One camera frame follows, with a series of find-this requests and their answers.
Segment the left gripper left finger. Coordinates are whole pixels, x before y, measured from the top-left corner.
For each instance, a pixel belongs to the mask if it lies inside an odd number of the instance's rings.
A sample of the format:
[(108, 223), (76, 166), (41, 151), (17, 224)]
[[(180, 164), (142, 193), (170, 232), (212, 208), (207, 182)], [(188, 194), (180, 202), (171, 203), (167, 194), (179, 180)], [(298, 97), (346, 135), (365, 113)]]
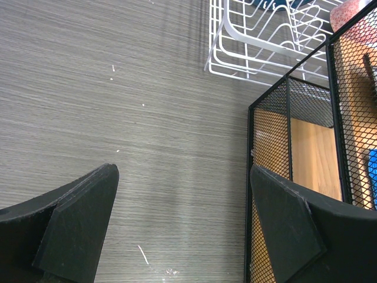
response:
[(1, 209), (1, 282), (94, 282), (118, 181), (107, 163)]

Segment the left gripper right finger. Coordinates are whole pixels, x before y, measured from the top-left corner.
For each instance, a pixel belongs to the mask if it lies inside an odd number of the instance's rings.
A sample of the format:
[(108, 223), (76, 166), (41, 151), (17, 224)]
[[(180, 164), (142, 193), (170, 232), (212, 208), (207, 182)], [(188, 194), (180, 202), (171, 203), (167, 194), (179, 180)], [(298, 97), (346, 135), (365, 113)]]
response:
[(376, 211), (257, 165), (250, 183), (277, 282), (376, 282)]

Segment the blue candy bag long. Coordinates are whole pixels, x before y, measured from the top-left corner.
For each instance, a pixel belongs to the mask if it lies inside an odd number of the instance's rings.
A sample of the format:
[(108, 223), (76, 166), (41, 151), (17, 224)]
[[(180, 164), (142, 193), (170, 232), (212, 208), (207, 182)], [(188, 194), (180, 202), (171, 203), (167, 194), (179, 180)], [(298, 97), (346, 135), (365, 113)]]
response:
[(377, 150), (368, 149), (368, 175), (372, 185), (373, 207), (377, 208)]

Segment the purple candy bag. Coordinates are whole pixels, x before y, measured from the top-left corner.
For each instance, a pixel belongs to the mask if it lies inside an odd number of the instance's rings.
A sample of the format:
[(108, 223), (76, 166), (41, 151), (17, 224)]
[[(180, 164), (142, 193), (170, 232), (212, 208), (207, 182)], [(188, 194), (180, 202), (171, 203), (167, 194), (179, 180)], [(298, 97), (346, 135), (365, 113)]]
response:
[(363, 63), (371, 85), (372, 100), (376, 102), (376, 66), (372, 64), (368, 53), (363, 56)]

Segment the pink patterned bowl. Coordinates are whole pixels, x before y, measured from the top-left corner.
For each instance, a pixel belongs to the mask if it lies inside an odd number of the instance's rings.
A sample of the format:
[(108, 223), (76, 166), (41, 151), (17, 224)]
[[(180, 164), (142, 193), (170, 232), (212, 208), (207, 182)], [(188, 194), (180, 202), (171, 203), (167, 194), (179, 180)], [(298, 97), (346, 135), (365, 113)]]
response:
[(339, 30), (370, 2), (371, 0), (347, 0), (333, 8), (330, 12), (330, 25), (333, 31)]

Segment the dark blue leaf plate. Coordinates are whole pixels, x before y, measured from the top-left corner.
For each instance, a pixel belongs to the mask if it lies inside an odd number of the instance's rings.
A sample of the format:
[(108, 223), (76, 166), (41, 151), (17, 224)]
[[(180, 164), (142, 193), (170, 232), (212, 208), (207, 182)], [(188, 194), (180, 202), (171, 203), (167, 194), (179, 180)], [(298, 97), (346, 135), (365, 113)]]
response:
[(300, 6), (310, 3), (312, 0), (248, 0), (248, 4), (251, 4), (259, 9), (264, 9), (268, 11), (282, 11), (285, 7), (296, 9)]

